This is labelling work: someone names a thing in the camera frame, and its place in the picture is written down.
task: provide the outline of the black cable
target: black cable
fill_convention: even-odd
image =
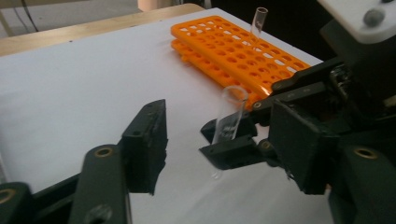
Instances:
[[[33,21],[32,16],[30,15],[29,8],[27,7],[25,0],[21,0],[21,2],[22,2],[22,5],[23,5],[23,8],[25,9],[27,17],[29,18],[29,20],[32,23],[33,27],[35,27],[35,31],[38,32],[38,29],[35,26],[35,22]]]

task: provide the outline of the test tube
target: test tube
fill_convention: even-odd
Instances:
[[[265,23],[265,18],[268,15],[268,9],[265,7],[258,7],[256,9],[256,13],[254,14],[253,22],[251,23],[251,45],[254,50],[257,48],[257,42],[260,39],[260,35],[262,33],[262,27]]]
[[[248,93],[242,87],[229,86],[223,90],[212,144],[230,141],[235,138],[247,99]],[[213,178],[219,179],[221,174],[221,170],[213,167]]]

